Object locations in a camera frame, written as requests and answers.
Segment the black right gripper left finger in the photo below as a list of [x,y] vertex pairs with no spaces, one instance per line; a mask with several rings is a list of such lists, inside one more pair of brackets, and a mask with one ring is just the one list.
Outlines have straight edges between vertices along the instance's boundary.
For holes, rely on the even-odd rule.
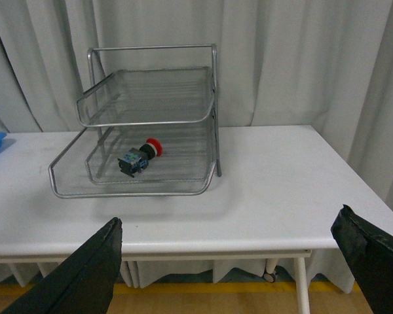
[[122,221],[114,217],[3,313],[106,313],[121,268]]

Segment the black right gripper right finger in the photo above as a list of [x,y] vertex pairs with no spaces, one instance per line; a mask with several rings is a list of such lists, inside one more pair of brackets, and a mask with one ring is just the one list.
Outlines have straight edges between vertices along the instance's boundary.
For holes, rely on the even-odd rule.
[[331,233],[372,312],[393,313],[393,236],[347,205]]

